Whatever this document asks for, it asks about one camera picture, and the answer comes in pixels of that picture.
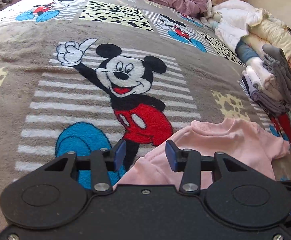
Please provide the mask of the pink child sweatshirt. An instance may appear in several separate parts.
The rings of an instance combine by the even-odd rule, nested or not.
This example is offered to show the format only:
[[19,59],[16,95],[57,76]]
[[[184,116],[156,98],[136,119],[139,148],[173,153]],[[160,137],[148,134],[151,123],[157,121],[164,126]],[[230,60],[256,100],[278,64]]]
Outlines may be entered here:
[[[190,148],[204,156],[224,152],[271,179],[275,178],[271,162],[290,154],[289,142],[244,119],[226,118],[219,124],[192,121],[170,139],[178,148]],[[182,175],[171,170],[165,144],[160,144],[139,158],[118,183],[179,187]]]

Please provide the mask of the white padded jacket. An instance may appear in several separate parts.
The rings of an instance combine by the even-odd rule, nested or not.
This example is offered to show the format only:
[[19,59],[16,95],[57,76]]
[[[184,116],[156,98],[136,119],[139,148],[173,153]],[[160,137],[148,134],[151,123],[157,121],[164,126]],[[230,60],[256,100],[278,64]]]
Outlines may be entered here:
[[220,21],[215,28],[217,37],[229,48],[235,51],[242,37],[248,36],[249,29],[259,25],[268,12],[255,8],[240,0],[229,0],[218,5],[207,2],[207,17],[220,15]]

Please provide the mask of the dark grey folded blanket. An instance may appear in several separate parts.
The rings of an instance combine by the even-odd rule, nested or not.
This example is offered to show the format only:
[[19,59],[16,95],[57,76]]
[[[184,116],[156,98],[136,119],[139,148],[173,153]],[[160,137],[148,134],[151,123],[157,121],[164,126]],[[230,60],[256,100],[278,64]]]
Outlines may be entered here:
[[262,46],[265,68],[275,75],[278,90],[285,102],[291,103],[291,68],[281,48],[270,44]]

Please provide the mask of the beige patterned folded blanket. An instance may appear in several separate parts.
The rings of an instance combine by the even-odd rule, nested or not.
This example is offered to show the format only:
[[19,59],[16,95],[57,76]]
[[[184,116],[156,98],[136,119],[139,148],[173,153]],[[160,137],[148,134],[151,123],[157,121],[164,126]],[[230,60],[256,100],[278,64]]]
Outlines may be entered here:
[[263,61],[259,57],[252,57],[247,61],[246,74],[251,77],[252,71],[255,73],[252,74],[252,84],[260,92],[263,92],[275,101],[283,101],[283,97],[276,84],[276,77],[265,69]]

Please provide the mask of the lilac grey folded blanket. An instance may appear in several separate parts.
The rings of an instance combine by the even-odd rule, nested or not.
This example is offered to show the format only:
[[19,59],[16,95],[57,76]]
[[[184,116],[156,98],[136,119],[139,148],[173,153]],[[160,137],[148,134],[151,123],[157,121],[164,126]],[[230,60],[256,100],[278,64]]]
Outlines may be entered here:
[[257,105],[265,109],[266,111],[280,115],[286,113],[287,109],[284,103],[274,101],[262,92],[259,92],[256,88],[246,81],[245,78],[241,78],[239,81],[240,86],[245,91],[245,94]]

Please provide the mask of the red folded garment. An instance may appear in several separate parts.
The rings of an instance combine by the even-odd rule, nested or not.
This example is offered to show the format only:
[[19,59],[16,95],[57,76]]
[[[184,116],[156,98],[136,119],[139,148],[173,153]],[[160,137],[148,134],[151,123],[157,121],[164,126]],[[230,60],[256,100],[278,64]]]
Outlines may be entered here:
[[281,114],[279,116],[273,116],[269,114],[271,124],[269,129],[274,136],[282,137],[291,144],[291,124],[287,114]]

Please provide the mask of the Mickey Mouse fleece blanket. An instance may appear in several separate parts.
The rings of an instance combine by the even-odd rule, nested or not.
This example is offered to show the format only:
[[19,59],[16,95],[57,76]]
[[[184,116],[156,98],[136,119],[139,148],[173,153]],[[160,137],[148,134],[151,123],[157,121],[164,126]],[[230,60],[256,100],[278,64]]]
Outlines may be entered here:
[[[22,0],[0,11],[0,194],[68,151],[127,142],[122,172],[192,121],[271,122],[245,65],[199,20],[146,0]],[[0,231],[6,222],[0,211]]]

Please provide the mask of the cream rumpled quilt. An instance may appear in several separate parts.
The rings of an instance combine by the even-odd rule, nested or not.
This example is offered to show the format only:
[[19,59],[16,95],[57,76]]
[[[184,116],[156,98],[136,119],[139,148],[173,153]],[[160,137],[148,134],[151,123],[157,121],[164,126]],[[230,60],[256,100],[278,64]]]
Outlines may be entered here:
[[263,20],[259,25],[250,29],[249,35],[242,37],[242,41],[256,51],[259,57],[263,57],[265,54],[262,49],[265,44],[280,48],[291,64],[291,34],[270,20]]

